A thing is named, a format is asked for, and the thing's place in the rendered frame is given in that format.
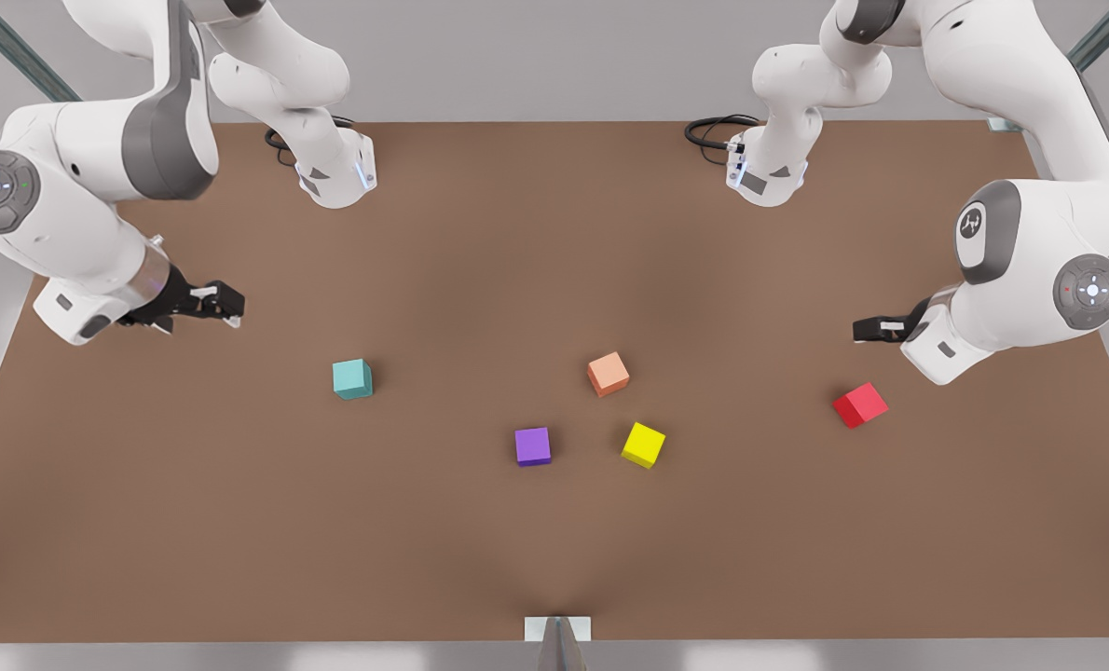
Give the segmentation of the red wooden cube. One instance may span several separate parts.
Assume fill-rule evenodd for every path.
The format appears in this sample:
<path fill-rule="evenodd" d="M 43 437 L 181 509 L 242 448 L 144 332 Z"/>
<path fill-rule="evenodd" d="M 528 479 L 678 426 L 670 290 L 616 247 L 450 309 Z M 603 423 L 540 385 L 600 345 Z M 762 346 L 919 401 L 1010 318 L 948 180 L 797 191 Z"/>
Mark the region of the red wooden cube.
<path fill-rule="evenodd" d="M 844 395 L 832 401 L 832 407 L 835 408 L 845 426 L 855 429 L 887 411 L 888 404 L 873 386 L 873 383 L 867 382 L 853 390 L 845 392 Z"/>

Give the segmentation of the teal blue wooden cube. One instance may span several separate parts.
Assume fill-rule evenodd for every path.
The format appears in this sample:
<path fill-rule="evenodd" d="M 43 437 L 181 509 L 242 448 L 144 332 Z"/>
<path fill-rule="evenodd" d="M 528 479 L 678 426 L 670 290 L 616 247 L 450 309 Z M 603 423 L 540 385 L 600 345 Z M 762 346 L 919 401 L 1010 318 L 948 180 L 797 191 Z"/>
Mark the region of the teal blue wooden cube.
<path fill-rule="evenodd" d="M 372 366 L 367 360 L 332 364 L 333 392 L 343 400 L 367 398 L 373 394 Z"/>

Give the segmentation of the orange wooden cube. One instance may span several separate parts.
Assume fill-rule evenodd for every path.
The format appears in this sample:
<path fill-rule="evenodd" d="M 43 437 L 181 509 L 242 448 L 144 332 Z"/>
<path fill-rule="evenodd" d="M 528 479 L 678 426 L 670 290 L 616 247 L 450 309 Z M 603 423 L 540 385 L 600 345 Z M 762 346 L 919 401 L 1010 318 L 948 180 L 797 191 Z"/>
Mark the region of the orange wooden cube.
<path fill-rule="evenodd" d="M 591 360 L 587 366 L 589 382 L 596 390 L 598 398 L 609 395 L 611 392 L 621 390 L 630 382 L 630 374 L 625 369 L 622 357 L 618 352 L 612 352 L 597 360 Z"/>

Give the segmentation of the yellow wooden cube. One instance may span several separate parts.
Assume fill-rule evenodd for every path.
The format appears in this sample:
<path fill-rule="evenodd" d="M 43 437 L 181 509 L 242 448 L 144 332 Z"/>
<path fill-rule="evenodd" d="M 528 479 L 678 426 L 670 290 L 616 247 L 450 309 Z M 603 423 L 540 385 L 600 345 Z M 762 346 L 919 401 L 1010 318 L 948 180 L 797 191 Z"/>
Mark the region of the yellow wooden cube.
<path fill-rule="evenodd" d="M 657 431 L 644 424 L 635 423 L 630 433 L 628 433 L 622 456 L 627 461 L 639 464 L 640 467 L 645 469 L 651 469 L 661 454 L 665 438 L 664 433 Z"/>

